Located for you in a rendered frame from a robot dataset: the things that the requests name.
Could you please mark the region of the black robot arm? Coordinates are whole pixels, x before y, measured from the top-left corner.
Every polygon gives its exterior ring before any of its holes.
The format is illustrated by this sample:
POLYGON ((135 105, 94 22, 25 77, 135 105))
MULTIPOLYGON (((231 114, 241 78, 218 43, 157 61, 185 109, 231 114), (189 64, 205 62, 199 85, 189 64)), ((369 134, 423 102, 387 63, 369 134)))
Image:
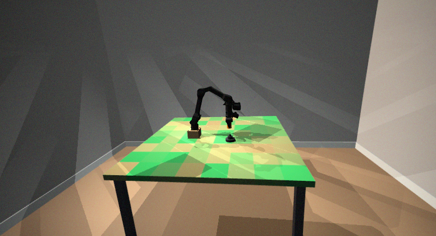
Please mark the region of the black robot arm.
MULTIPOLYGON (((235 103, 232 99, 232 96, 228 95, 228 94, 224 94, 220 91, 218 91, 217 89, 213 88, 212 86, 209 86, 207 88, 200 88, 197 90, 197 103, 196 103, 196 108, 195 108, 195 113, 193 114, 192 120, 190 121, 191 124, 191 130, 198 130, 198 121, 201 119, 201 114, 200 114, 200 108, 201 108, 201 104, 202 104, 202 100, 203 97, 205 95, 206 92, 212 92, 215 95, 219 96, 220 98, 222 98, 225 103, 223 105, 225 105, 225 108, 227 111, 230 110, 241 110, 241 104, 240 103, 235 103)), ((235 117, 238 119, 239 115, 237 114, 237 112, 232 112, 232 118, 235 117)))

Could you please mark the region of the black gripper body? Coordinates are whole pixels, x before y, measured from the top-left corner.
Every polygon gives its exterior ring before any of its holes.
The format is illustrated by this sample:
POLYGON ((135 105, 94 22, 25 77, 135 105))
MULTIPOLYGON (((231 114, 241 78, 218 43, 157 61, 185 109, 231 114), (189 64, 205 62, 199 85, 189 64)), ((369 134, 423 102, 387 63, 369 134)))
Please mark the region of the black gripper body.
POLYGON ((232 110, 230 110, 230 111, 226 110, 226 119, 225 119, 225 121, 226 122, 233 122, 233 118, 231 118, 231 116, 232 116, 232 110))

